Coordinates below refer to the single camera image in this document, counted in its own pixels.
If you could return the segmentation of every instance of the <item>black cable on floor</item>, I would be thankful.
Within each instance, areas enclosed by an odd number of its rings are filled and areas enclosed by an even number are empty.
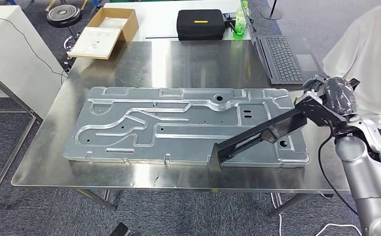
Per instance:
[[[355,215],[358,215],[357,211],[352,208],[352,206],[350,206],[347,201],[345,201],[345,199],[341,196],[341,194],[339,194],[338,190],[335,189],[335,187],[332,185],[331,181],[329,181],[328,179],[328,176],[326,176],[326,173],[325,171],[323,170],[323,166],[322,166],[322,159],[321,159],[321,150],[322,150],[322,147],[330,140],[332,139],[332,137],[334,137],[334,131],[333,131],[333,126],[331,124],[331,122],[328,121],[328,125],[331,129],[331,133],[329,135],[329,137],[327,139],[325,139],[325,141],[323,141],[321,143],[321,145],[319,146],[319,149],[318,149],[318,161],[319,161],[319,167],[321,168],[321,171],[322,171],[322,174],[323,174],[323,177],[325,177],[326,181],[328,182],[329,186],[331,186],[332,190],[334,190],[334,192],[336,193],[336,195],[338,195],[338,197],[341,199],[341,201],[352,211],[354,212]]]

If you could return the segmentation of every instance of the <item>metal table top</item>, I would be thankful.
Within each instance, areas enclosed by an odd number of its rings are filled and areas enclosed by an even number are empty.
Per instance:
[[[14,186],[146,190],[332,192],[317,151],[328,128],[309,122],[303,135],[311,157],[305,168],[224,168],[68,161],[62,153],[89,90],[95,86],[154,88],[269,88],[249,40],[157,41],[116,45],[109,60],[77,59],[15,176]],[[292,98],[301,95],[291,92]],[[328,177],[349,192],[334,144],[322,150]]]

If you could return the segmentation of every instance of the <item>person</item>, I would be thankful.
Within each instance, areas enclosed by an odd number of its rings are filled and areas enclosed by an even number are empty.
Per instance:
[[[331,77],[356,78],[358,114],[381,130],[381,6],[355,20],[323,59]]]

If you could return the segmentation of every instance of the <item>plastic bottle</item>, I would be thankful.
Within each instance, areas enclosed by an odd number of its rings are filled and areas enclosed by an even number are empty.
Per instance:
[[[251,15],[250,9],[248,9],[248,2],[246,0],[242,1],[242,5],[244,5],[245,12],[248,16]],[[235,20],[235,31],[234,38],[243,38],[245,34],[245,29],[247,28],[247,22],[245,21],[244,11],[240,6],[236,10],[236,20]]]

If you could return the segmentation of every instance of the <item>metal sheet panel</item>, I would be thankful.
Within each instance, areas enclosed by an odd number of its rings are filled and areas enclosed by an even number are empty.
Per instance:
[[[69,160],[206,166],[212,146],[293,107],[284,89],[122,88],[90,90],[64,156]],[[300,130],[280,146],[260,143],[223,166],[300,167]]]

